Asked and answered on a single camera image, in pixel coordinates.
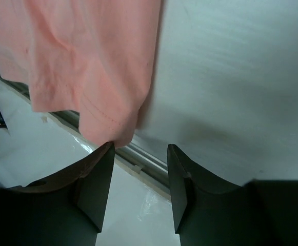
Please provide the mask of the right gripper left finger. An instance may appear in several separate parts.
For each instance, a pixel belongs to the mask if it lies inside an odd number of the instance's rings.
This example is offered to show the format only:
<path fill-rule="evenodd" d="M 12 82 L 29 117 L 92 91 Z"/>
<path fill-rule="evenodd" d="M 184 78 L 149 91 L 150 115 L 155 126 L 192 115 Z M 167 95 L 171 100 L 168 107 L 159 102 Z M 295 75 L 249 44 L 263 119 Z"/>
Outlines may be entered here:
<path fill-rule="evenodd" d="M 0 187 L 0 245 L 95 245 L 114 157 L 108 142 L 25 187 Z"/>

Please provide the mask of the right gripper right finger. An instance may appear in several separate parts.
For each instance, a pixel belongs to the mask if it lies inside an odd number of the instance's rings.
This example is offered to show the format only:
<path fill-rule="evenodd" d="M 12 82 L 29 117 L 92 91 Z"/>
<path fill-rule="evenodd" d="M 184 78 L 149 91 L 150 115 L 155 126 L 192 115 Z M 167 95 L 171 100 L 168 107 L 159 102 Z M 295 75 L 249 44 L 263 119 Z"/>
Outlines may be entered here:
<path fill-rule="evenodd" d="M 181 245 L 298 245 L 298 180 L 228 182 L 169 145 L 175 232 Z"/>

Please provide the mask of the pink t shirt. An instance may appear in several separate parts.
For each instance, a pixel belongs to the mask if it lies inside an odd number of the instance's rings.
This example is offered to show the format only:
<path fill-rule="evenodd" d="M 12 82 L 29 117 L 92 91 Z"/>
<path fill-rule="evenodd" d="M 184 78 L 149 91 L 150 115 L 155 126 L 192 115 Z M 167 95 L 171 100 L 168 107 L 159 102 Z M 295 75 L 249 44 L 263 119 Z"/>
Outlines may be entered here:
<path fill-rule="evenodd" d="M 73 110 L 100 146 L 127 145 L 151 86 L 160 1 L 0 1 L 0 76 L 36 112 Z"/>

